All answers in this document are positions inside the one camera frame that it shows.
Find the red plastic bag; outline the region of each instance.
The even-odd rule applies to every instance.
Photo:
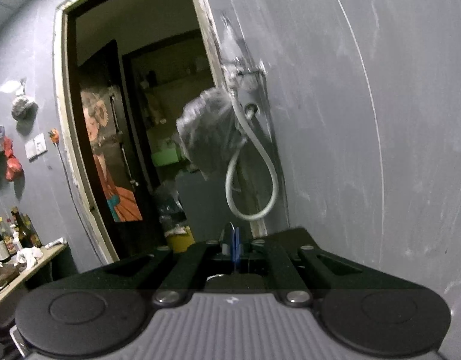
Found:
[[[12,139],[4,137],[4,153],[7,157],[7,172],[5,178],[9,181],[14,181],[16,177],[20,176],[23,172],[22,165],[17,158],[15,158],[14,150],[12,148]]]

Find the dark wooden door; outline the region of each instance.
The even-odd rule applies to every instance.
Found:
[[[165,244],[165,238],[130,133],[117,42],[108,43],[85,61],[78,76],[87,132],[79,141],[90,143],[86,169],[92,167],[94,176],[97,171],[98,182],[94,180],[92,189],[105,197],[99,210],[107,210],[105,217],[113,222],[109,226],[114,232],[109,236],[114,247],[120,243],[116,247],[119,257],[148,252]]]

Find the white hose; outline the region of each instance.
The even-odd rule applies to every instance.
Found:
[[[241,149],[238,149],[232,156],[229,162],[229,167],[227,168],[227,175],[226,175],[227,204],[229,205],[229,208],[232,211],[232,214],[234,214],[237,218],[240,218],[246,221],[257,221],[259,219],[264,218],[270,212],[270,210],[272,210],[272,208],[275,205],[275,202],[277,201],[277,196],[279,193],[279,182],[277,179],[277,172],[275,171],[274,164],[272,163],[272,160],[270,159],[269,155],[267,154],[264,147],[262,146],[257,136],[253,132],[252,128],[248,124],[244,110],[242,109],[241,104],[238,102],[237,93],[235,90],[230,91],[230,98],[232,100],[232,107],[234,108],[234,112],[235,112],[238,122],[241,124],[242,129],[249,137],[249,140],[254,144],[255,148],[257,149],[263,161],[267,165],[267,168],[269,169],[270,177],[272,179],[272,195],[270,196],[270,200],[267,203],[267,205],[264,207],[264,209],[256,214],[246,215],[246,214],[241,213],[237,209],[234,203],[234,198],[232,196],[232,181],[234,180],[234,173],[235,173],[235,168],[237,166],[238,156],[241,153]]]

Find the door handle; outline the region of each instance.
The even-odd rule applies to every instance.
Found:
[[[139,186],[139,183],[138,183],[138,181],[136,181],[132,177],[132,173],[130,172],[129,162],[127,161],[127,156],[125,154],[124,145],[122,143],[122,131],[118,127],[117,113],[115,112],[115,105],[114,105],[115,93],[114,93],[113,90],[111,90],[111,88],[109,88],[109,98],[110,98],[110,108],[111,108],[111,111],[112,111],[112,118],[114,119],[116,133],[117,133],[117,136],[119,137],[118,145],[121,148],[122,159],[124,161],[125,171],[126,171],[127,176],[128,176],[128,178],[130,180],[130,184],[133,186],[133,188],[136,188],[136,187]]]

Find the power cord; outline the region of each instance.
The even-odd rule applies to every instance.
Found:
[[[84,222],[82,220],[80,212],[77,209],[77,204],[76,204],[75,199],[74,199],[74,194],[72,193],[72,187],[70,186],[69,174],[67,173],[67,169],[65,167],[65,162],[64,162],[64,159],[63,159],[62,153],[61,153],[61,148],[59,147],[60,136],[59,136],[58,131],[55,128],[53,128],[49,132],[49,137],[50,137],[50,140],[52,140],[52,143],[54,144],[54,146],[57,147],[58,156],[61,159],[62,167],[64,168],[65,181],[67,182],[67,187],[69,189],[70,198],[72,199],[72,203],[74,204],[75,212],[77,213],[77,216],[79,217],[79,221],[80,221],[80,223],[81,223],[81,225],[82,225],[82,227],[83,227],[83,229],[85,231],[85,235],[87,236],[87,238],[88,238],[88,240],[90,242],[90,245],[92,246],[92,249],[93,249],[94,253],[96,254],[97,258],[99,259],[99,262],[100,262],[101,266],[104,266],[104,265],[106,265],[106,262],[102,262],[102,257],[100,255],[100,253],[97,251],[97,249],[95,248],[95,245],[94,245],[94,242],[92,240],[92,237],[90,236],[90,234],[89,234],[89,232],[87,230],[87,227],[86,227],[86,225],[84,224]]]

